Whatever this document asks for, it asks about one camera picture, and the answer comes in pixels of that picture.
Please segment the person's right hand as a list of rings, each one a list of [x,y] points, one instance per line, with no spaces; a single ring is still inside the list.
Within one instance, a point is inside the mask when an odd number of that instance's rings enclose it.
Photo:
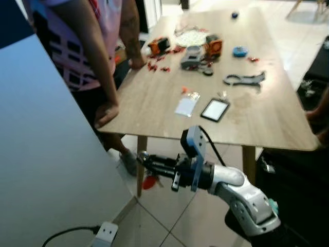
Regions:
[[[119,105],[112,102],[104,103],[96,110],[96,117],[94,120],[94,127],[100,129],[111,120],[117,117],[119,113]]]

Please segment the person's left hand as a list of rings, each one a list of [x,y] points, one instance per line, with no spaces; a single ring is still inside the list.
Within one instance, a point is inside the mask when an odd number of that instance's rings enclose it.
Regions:
[[[131,69],[139,70],[146,65],[147,61],[143,54],[138,54],[129,58],[129,66]]]

